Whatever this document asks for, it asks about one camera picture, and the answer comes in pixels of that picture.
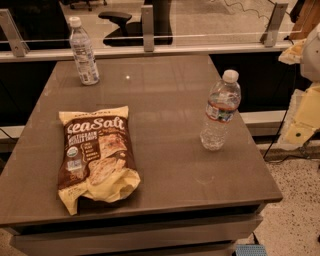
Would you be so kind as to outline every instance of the glass panel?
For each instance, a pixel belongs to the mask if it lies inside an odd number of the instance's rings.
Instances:
[[[41,4],[36,0],[24,0],[23,4],[21,1],[1,0],[0,8],[8,7],[12,11],[21,36],[31,50],[69,48],[68,19],[79,16],[95,50],[107,49],[112,53],[124,49],[116,46],[134,46],[126,49],[128,54],[143,52],[143,4],[154,6],[156,47],[170,49],[258,43],[274,8],[270,0],[106,0],[106,5],[100,0],[90,1],[90,7],[80,0],[41,0]],[[295,25],[289,14],[297,0],[282,2],[289,5],[277,41],[284,41]],[[125,13],[122,18],[128,20],[127,25],[120,29],[118,21],[100,18],[99,14],[104,12]],[[0,51],[10,50],[6,41],[0,31]]]

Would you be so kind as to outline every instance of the chip bag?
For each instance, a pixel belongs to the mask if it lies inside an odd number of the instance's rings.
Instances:
[[[128,112],[128,107],[59,112],[65,147],[58,194],[70,215],[77,213],[80,196],[112,203],[138,187]]]

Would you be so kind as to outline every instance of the terrazzo floor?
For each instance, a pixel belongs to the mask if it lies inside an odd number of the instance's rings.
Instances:
[[[267,166],[284,198],[262,211],[264,220],[255,230],[258,241],[268,256],[319,256],[320,160],[292,159]],[[10,238],[0,229],[0,255],[25,255],[9,245]],[[252,240],[251,236],[238,243]]]

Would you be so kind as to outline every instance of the table top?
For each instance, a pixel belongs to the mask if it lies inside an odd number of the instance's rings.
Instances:
[[[205,104],[210,86],[219,79],[208,56],[104,59],[97,64],[100,82],[83,86],[73,61],[57,63],[0,176],[0,226],[282,199],[239,113],[228,125],[229,138],[220,151],[203,148],[199,133]],[[70,216],[57,195],[64,147],[58,112],[124,105],[129,106],[129,131],[142,181],[127,199],[113,204],[80,200],[79,214]]]

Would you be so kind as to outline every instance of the bottle label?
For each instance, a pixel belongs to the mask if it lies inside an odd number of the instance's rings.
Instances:
[[[96,83],[99,80],[99,73],[91,44],[83,43],[73,45],[73,51],[82,83]]]
[[[232,120],[233,114],[236,109],[223,108],[214,105],[212,102],[208,101],[206,107],[207,116],[214,121],[218,121],[221,123],[228,123]]]

